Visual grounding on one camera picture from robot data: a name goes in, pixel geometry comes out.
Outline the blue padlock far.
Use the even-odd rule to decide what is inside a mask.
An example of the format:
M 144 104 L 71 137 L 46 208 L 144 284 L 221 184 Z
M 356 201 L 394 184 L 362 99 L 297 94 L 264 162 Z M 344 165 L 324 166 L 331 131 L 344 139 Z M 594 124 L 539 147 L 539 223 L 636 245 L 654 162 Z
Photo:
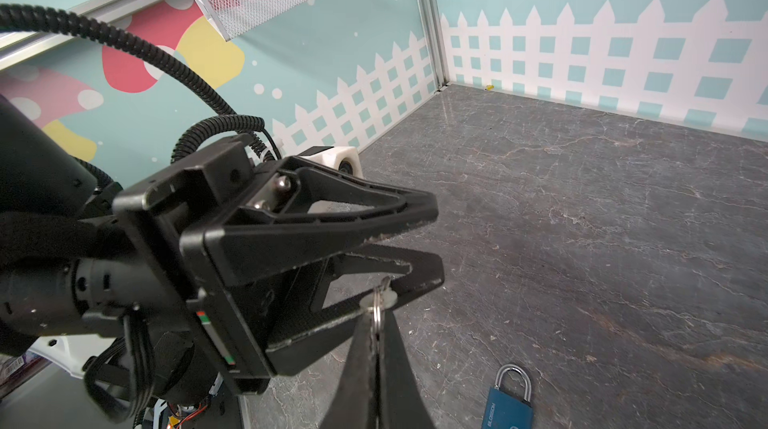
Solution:
M 508 373 L 521 376 L 524 386 L 521 398 L 502 390 L 503 378 Z M 481 428 L 531 429 L 534 419 L 532 395 L 533 385 L 528 373 L 516 364 L 502 365 L 496 373 L 494 385 L 489 389 Z

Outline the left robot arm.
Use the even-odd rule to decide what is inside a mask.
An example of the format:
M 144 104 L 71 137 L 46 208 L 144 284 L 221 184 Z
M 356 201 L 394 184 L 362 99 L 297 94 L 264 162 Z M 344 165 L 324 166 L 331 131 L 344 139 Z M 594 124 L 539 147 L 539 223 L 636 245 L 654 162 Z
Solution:
M 244 428 L 242 397 L 350 346 L 325 428 L 429 428 L 394 312 L 439 288 L 438 255 L 393 247 L 434 222 L 429 192 L 248 135 L 192 147 L 130 188 L 1 103 L 1 350 L 109 340 L 81 359 L 113 422 Z

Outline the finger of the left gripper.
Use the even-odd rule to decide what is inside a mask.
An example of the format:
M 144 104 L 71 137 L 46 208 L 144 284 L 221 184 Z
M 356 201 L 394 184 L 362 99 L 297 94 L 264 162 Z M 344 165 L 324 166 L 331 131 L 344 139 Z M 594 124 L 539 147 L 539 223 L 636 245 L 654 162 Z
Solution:
M 206 222 L 227 286 L 288 272 L 436 221 L 434 194 L 375 183 L 297 156 L 263 163 Z
M 436 290 L 445 280 L 442 258 L 433 253 L 371 244 L 299 270 L 267 339 L 265 354 L 278 376 L 294 376 L 349 339 L 363 314 L 367 289 L 323 305 L 330 283 L 350 274 L 394 274 L 390 288 L 400 308 Z

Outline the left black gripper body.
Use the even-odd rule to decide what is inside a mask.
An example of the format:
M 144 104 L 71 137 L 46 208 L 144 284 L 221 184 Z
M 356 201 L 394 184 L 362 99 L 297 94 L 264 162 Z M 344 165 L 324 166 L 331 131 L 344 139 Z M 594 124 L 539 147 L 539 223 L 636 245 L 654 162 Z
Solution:
M 319 151 L 255 164 L 236 136 L 116 199 L 196 349 L 238 393 L 296 375 L 336 346 L 323 303 L 335 257 L 315 208 L 335 179 Z

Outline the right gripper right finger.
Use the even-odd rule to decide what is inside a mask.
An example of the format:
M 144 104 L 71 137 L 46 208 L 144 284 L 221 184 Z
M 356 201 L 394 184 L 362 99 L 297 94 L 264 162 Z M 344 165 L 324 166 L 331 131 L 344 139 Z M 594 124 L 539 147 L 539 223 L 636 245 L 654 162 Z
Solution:
M 389 311 L 379 332 L 379 427 L 435 427 L 421 398 L 397 320 Z

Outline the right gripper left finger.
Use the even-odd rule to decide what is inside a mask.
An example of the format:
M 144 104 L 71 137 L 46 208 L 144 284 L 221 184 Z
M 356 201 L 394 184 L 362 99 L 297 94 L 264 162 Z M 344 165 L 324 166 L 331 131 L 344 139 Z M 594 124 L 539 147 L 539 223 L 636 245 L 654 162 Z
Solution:
M 373 314 L 360 316 L 334 398 L 320 428 L 376 428 L 378 353 Z

